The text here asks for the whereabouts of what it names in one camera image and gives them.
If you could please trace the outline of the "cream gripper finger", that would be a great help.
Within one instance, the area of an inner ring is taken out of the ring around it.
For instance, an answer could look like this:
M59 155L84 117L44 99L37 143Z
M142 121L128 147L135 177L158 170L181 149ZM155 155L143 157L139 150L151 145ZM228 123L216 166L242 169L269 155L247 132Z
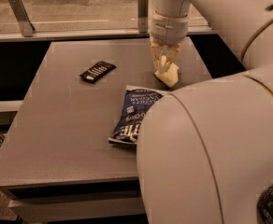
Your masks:
M162 45L159 53L159 72L166 72L175 61L182 43L176 45Z
M161 53L162 46L154 38L151 38L151 55L154 67L158 72L162 72Z

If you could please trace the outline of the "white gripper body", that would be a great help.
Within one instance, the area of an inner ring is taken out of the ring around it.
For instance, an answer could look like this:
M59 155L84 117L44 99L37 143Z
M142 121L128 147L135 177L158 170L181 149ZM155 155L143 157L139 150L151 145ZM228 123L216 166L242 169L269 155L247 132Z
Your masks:
M188 11L179 15L164 15L154 11L151 20L151 36L161 45L177 45L188 32Z

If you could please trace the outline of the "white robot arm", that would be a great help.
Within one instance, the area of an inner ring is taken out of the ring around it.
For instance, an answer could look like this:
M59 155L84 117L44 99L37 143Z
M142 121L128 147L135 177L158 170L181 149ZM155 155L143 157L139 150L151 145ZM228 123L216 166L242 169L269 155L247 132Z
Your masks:
M273 184L273 0L156 0L151 34L183 37L194 6L243 71L170 92L148 111L137 170L150 224L257 224Z

